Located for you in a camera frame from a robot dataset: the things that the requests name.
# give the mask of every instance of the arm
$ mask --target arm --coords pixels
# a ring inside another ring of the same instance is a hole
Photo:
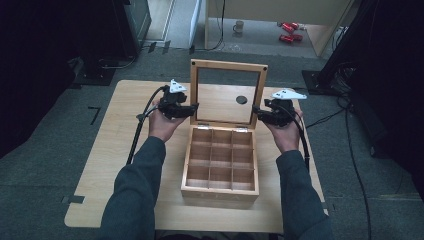
[[[154,239],[154,207],[159,194],[165,142],[185,119],[169,120],[155,110],[149,117],[149,137],[133,163],[115,180],[102,217],[99,239]]]
[[[285,239],[333,239],[330,219],[312,187],[311,177],[299,152],[299,129],[294,122],[278,128],[266,124],[281,152],[277,158],[280,173],[281,209]]]

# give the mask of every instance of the gray carpet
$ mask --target gray carpet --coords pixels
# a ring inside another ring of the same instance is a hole
[[[191,58],[269,65],[266,86],[304,87],[301,70],[320,70],[324,60],[222,52],[161,49],[143,51],[137,62],[117,70],[109,87],[69,89],[31,138],[0,160],[0,239],[93,239],[96,229],[68,228],[68,206],[116,83],[122,79],[189,82]],[[243,84],[231,79],[227,84]],[[96,110],[99,116],[91,125]],[[335,97],[301,101],[305,123],[336,112]],[[424,239],[424,205],[410,175],[390,159],[369,156],[369,142],[356,116],[348,115],[353,151],[369,200],[373,239]],[[308,129],[326,204],[337,239],[367,239],[362,192],[350,158],[344,113]]]

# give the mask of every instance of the box lid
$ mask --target box lid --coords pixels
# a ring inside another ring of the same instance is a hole
[[[199,103],[199,108],[190,124],[254,129],[257,115],[252,105],[261,104],[267,70],[263,64],[192,59],[190,102]],[[249,86],[207,84],[211,79]]]

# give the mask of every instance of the red object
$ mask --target red object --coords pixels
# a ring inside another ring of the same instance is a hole
[[[292,34],[294,32],[294,28],[292,26],[290,26],[289,23],[283,23],[281,25],[281,28],[283,28],[284,30],[286,30],[290,34]]]
[[[299,24],[297,23],[288,23],[294,30],[299,29]]]
[[[286,42],[286,43],[292,43],[293,38],[291,36],[286,36],[286,35],[281,34],[280,35],[280,41]]]
[[[292,35],[290,35],[290,37],[292,37],[293,40],[299,41],[299,42],[302,41],[302,39],[303,39],[303,36],[300,35],[300,34],[292,34]]]

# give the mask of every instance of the wooden box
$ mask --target wooden box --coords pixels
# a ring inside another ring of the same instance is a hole
[[[252,104],[261,103],[267,70],[267,65],[192,59],[190,101],[199,109],[190,118],[184,197],[254,202],[259,196]],[[208,77],[215,71],[218,77],[247,74],[253,80],[251,86],[201,84],[202,71]]]

